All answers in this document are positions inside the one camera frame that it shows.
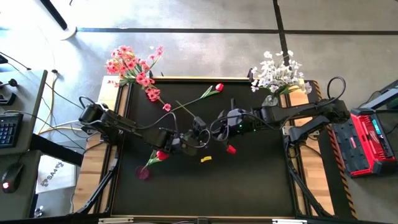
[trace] glass vase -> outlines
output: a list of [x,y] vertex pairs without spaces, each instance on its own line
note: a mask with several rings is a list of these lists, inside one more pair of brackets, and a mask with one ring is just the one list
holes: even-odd
[[262,102],[261,106],[276,106],[278,105],[278,97],[268,95],[266,99]]

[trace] red device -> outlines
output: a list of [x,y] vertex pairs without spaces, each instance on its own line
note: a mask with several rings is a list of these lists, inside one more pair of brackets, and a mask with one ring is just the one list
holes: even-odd
[[394,172],[396,156],[377,115],[377,111],[351,110],[345,124],[333,125],[345,171],[351,177]]

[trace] gray floor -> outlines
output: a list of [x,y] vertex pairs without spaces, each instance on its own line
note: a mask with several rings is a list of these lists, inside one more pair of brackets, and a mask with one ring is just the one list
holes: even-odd
[[[156,1],[58,1],[61,11],[78,27],[277,29],[272,0],[156,0]],[[395,0],[278,0],[285,29],[295,30],[398,30]],[[1,20],[6,26],[10,20]],[[31,25],[31,19],[11,25],[23,29],[0,31],[2,52],[32,68],[60,72],[55,89],[77,101],[80,95],[96,100],[104,62],[111,50],[131,45],[142,56],[149,46],[165,46],[155,74],[166,76],[245,77],[258,66],[266,50],[280,51],[278,34],[171,34],[78,32],[66,41],[49,38]],[[370,94],[398,78],[398,35],[286,35],[294,59],[303,64],[307,79],[318,80],[326,96],[327,81],[337,75],[347,81],[342,99],[348,108],[366,101]],[[1,71],[12,70],[6,65]],[[337,95],[341,85],[332,85]],[[45,99],[49,98],[46,90]],[[40,114],[47,115],[42,106]],[[77,119],[79,109],[55,98],[57,123]],[[55,134],[53,139],[63,137]],[[351,194],[362,220],[398,222],[398,178],[349,179]],[[42,194],[39,202],[47,215],[69,212],[72,189]]]

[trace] keyboard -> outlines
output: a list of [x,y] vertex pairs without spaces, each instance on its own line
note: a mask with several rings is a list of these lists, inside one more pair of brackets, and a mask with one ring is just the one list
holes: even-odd
[[21,113],[0,114],[0,149],[16,146],[23,117]]

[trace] computer mouse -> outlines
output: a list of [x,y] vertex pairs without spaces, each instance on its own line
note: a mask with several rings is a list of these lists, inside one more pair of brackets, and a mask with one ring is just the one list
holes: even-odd
[[21,182],[24,165],[20,162],[11,164],[1,179],[1,188],[4,193],[13,193],[18,189]]

